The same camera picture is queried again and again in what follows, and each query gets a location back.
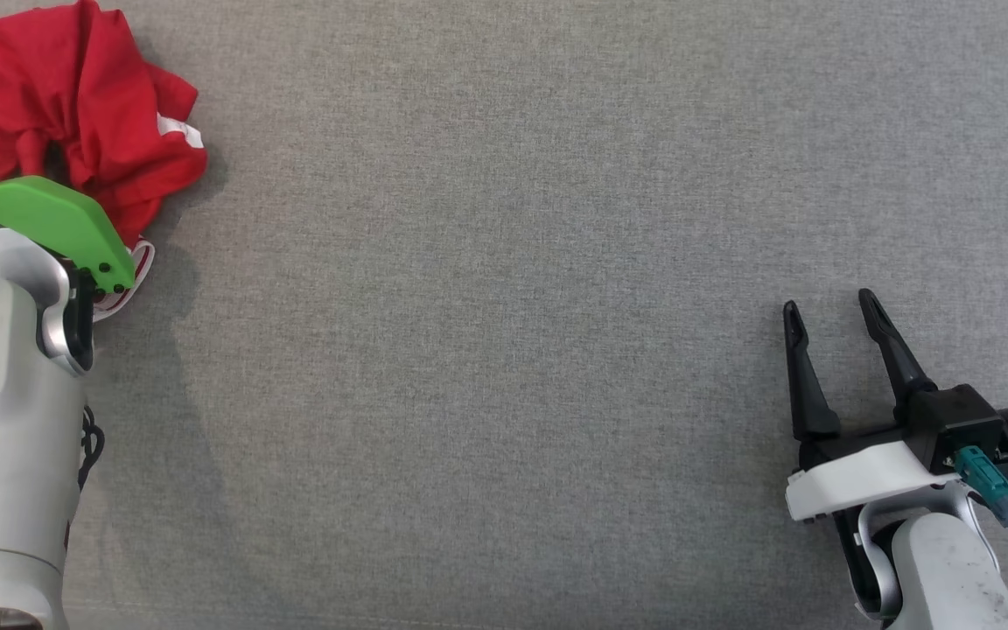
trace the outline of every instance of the black cable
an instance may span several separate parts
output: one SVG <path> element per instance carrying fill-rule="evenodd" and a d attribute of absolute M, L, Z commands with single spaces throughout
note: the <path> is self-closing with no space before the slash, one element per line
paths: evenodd
<path fill-rule="evenodd" d="M 81 470 L 77 474 L 77 481 L 80 482 L 81 490 L 84 490 L 84 483 L 88 481 L 88 474 L 100 460 L 103 454 L 103 429 L 96 426 L 96 415 L 92 412 L 92 407 L 84 406 L 84 438 L 81 446 L 84 447 L 84 462 L 81 463 Z"/>

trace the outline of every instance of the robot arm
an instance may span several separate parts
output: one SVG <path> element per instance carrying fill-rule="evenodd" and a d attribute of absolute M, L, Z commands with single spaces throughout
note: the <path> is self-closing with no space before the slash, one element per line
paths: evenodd
<path fill-rule="evenodd" d="M 92 300 L 97 284 L 129 286 L 131 269 L 95 201 L 34 176 L 0 182 L 3 629 L 68 629 L 69 529 L 96 456 L 80 378 L 92 367 Z"/>
<path fill-rule="evenodd" d="M 957 462 L 965 448 L 989 455 L 1008 480 L 1008 409 L 967 384 L 939 390 L 924 375 L 876 295 L 859 291 L 871 338 L 885 359 L 893 423 L 841 430 L 807 358 L 799 308 L 784 306 L 792 434 L 799 469 L 785 491 L 794 520 L 832 517 L 851 569 L 858 609 L 897 630 L 1008 629 L 1008 590 Z M 879 517 L 922 507 L 877 529 Z"/>

